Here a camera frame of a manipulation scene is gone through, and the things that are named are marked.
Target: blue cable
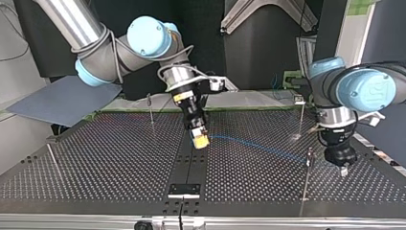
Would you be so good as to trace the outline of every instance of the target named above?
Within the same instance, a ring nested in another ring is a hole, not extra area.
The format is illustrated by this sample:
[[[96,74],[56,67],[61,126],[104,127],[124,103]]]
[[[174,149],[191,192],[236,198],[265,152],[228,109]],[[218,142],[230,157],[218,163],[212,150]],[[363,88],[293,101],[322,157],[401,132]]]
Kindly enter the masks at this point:
[[[218,138],[218,139],[226,139],[226,140],[238,142],[238,143],[240,143],[240,144],[242,144],[244,146],[254,147],[254,148],[257,148],[257,149],[260,149],[260,150],[267,151],[269,153],[277,153],[277,154],[281,155],[282,157],[290,159],[290,160],[298,161],[298,162],[301,162],[301,163],[305,162],[305,159],[303,159],[301,157],[298,157],[298,156],[296,156],[294,154],[291,154],[289,152],[284,152],[284,151],[281,151],[279,149],[273,149],[273,148],[264,147],[264,146],[261,146],[259,144],[255,144],[253,142],[237,139],[237,138],[234,138],[234,137],[221,136],[221,135],[215,135],[215,136],[210,136],[210,137],[211,138]]]

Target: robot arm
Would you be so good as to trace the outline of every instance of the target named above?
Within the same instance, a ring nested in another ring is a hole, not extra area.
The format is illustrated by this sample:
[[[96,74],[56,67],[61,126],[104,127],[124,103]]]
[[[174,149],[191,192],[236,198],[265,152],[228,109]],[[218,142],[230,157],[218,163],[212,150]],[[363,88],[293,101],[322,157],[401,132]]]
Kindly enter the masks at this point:
[[[350,137],[360,119],[358,112],[372,113],[404,103],[406,68],[400,62],[346,68],[340,57],[333,57],[312,63],[309,72],[325,159],[345,174],[347,166],[357,160]]]
[[[173,100],[184,112],[185,128],[191,131],[197,149],[209,145],[206,121],[200,104],[198,82],[210,80],[222,89],[222,79],[203,76],[191,67],[176,26],[149,16],[135,19],[127,34],[116,38],[89,11],[82,0],[35,0],[48,14],[78,54],[75,67],[79,77],[91,86],[99,86],[159,61],[158,75],[168,86]]]

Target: silver cylinder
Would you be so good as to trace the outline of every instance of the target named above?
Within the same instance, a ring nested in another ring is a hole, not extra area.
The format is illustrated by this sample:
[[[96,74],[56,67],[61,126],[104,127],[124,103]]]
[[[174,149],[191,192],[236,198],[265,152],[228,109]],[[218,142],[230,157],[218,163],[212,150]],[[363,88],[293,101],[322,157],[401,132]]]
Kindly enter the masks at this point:
[[[165,83],[168,85],[168,87],[171,87],[182,81],[190,80],[192,78],[194,78],[193,72],[182,67],[171,67],[164,72]]]
[[[97,41],[102,25],[82,0],[35,0],[75,50]]]
[[[320,108],[319,123],[322,127],[345,127],[355,120],[354,113],[347,107]]]

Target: light blue robot joint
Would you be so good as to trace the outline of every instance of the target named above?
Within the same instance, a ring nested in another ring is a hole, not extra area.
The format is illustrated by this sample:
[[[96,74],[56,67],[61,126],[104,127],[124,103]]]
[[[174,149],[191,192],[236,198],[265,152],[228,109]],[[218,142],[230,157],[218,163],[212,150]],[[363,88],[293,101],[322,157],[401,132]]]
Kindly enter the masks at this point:
[[[141,16],[128,27],[128,44],[142,57],[158,58],[164,55],[171,46],[170,31],[178,32],[172,23],[163,23],[150,16]]]

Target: perforated metal table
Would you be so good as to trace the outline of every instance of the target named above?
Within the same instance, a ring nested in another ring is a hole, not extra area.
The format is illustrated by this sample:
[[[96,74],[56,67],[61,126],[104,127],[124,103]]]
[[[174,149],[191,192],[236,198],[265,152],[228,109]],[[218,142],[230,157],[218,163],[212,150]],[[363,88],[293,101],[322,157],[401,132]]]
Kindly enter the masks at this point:
[[[0,229],[7,217],[46,214],[406,219],[406,178],[355,140],[359,160],[340,177],[306,133],[310,113],[300,129],[296,109],[210,112],[203,150],[182,114],[154,116],[152,125],[148,113],[100,114],[1,175]],[[302,201],[310,147],[317,160]],[[168,198],[173,184],[199,185],[200,198]]]

